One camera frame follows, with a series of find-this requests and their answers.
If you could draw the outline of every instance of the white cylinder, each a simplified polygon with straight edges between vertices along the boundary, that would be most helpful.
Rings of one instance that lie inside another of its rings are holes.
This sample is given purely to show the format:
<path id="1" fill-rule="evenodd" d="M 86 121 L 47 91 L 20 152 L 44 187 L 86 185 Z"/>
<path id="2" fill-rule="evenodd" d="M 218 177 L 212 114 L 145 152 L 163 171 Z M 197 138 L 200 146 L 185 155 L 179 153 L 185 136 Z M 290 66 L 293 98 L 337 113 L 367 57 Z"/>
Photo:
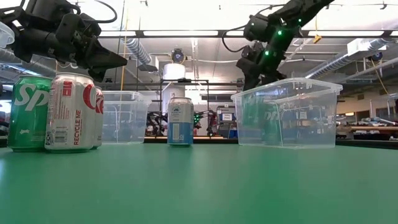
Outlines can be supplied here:
<path id="1" fill-rule="evenodd" d="M 185 86 L 170 85 L 163 91 L 162 95 L 162 112 L 167 113 L 170 100 L 173 97 L 185 97 Z"/>
<path id="2" fill-rule="evenodd" d="M 170 63 L 164 66 L 163 79 L 176 80 L 185 78 L 185 66 L 178 63 Z M 167 113 L 169 102 L 173 97 L 185 97 L 185 86 L 169 85 L 162 92 L 162 112 Z"/>

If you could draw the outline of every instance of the plastic container lid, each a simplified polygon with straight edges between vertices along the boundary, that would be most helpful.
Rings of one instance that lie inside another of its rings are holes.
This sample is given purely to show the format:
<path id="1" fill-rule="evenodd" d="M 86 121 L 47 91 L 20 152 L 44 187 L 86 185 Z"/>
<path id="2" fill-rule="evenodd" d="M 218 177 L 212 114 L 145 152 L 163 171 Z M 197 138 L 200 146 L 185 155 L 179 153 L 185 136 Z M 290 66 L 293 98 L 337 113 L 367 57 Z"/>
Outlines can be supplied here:
<path id="1" fill-rule="evenodd" d="M 15 41 L 15 33 L 4 23 L 0 22 L 0 47 L 6 48 Z"/>

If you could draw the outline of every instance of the ceiling light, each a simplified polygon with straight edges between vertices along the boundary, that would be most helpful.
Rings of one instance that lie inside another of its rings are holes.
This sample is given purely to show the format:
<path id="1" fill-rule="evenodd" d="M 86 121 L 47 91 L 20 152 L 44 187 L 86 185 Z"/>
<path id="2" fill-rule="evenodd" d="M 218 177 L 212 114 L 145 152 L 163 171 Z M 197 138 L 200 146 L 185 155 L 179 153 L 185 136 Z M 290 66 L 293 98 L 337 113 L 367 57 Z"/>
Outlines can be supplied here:
<path id="1" fill-rule="evenodd" d="M 102 31 L 100 37 L 124 37 L 135 36 L 136 31 Z"/>
<path id="2" fill-rule="evenodd" d="M 144 31 L 145 36 L 217 36 L 215 30 L 163 30 Z"/>
<path id="3" fill-rule="evenodd" d="M 226 35 L 236 35 L 236 36 L 243 36 L 243 30 L 232 30 L 228 31 Z"/>
<path id="4" fill-rule="evenodd" d="M 384 31 L 356 31 L 356 30 L 342 30 L 342 31 L 310 31 L 308 33 L 308 36 L 315 37 L 316 35 L 320 36 L 329 36 L 329 37 L 369 37 L 369 36 L 374 36 L 374 37 L 379 37 L 384 33 Z"/>

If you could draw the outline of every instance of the black robotic arm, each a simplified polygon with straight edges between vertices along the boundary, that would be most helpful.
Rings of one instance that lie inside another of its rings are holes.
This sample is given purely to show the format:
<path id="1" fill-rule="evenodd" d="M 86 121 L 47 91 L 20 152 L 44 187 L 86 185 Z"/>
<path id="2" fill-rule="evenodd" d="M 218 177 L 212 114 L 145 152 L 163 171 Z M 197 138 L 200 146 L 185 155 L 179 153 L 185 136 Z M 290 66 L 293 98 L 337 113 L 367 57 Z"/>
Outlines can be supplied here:
<path id="1" fill-rule="evenodd" d="M 286 78 L 277 71 L 280 62 L 293 38 L 300 28 L 310 22 L 318 12 L 334 0 L 290 0 L 278 11 L 263 16 L 257 13 L 250 16 L 244 26 L 243 36 L 247 40 L 256 40 L 253 46 L 243 48 L 242 58 L 236 66 L 245 77 L 243 90 L 249 90 L 260 82 L 266 85 Z"/>
<path id="2" fill-rule="evenodd" d="M 127 60 L 102 47 L 98 41 L 101 33 L 100 22 L 66 0 L 30 0 L 26 10 L 22 6 L 0 9 L 0 22 L 14 31 L 15 42 L 8 45 L 14 55 L 30 62 L 33 54 L 54 58 L 59 62 L 76 63 L 88 69 L 94 80 L 101 82 L 109 68 L 127 64 Z"/>

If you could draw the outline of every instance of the red logo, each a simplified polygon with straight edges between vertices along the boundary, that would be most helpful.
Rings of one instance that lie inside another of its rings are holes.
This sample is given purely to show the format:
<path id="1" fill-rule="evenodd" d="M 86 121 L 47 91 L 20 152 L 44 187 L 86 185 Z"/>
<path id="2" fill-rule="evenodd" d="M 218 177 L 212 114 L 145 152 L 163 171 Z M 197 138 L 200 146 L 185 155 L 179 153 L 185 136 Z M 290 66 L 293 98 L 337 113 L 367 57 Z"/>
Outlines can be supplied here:
<path id="1" fill-rule="evenodd" d="M 83 101 L 85 104 L 90 108 L 95 110 L 95 106 L 91 103 L 91 89 L 94 87 L 93 84 L 89 84 L 86 86 L 86 88 L 83 90 Z"/>
<path id="2" fill-rule="evenodd" d="M 97 95 L 95 112 L 104 114 L 104 96 L 103 95 Z"/>
<path id="3" fill-rule="evenodd" d="M 62 96 L 71 96 L 71 95 L 72 95 L 72 82 L 63 81 Z"/>

